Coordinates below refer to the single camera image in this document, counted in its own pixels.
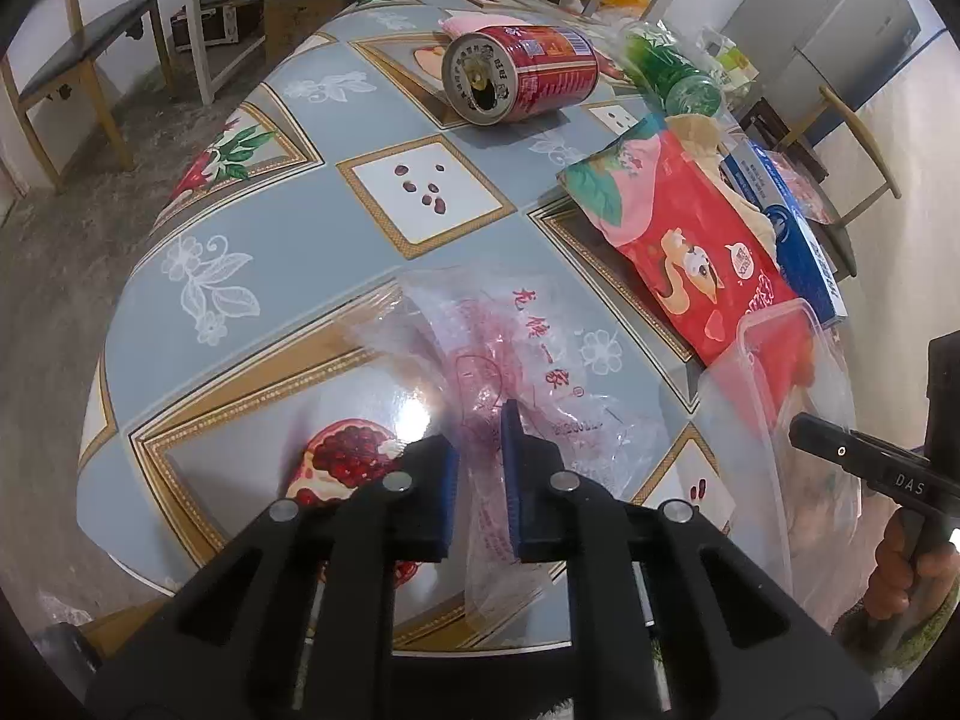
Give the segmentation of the person's right hand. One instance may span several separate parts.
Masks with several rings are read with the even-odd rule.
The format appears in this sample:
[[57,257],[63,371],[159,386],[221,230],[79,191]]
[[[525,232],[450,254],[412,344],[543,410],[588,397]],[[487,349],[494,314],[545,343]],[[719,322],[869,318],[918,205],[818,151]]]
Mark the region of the person's right hand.
[[862,598],[867,616],[875,621],[907,614],[914,624],[924,622],[944,605],[957,582],[958,553],[953,544],[940,544],[916,559],[906,550],[903,517],[895,512],[875,550],[875,569]]

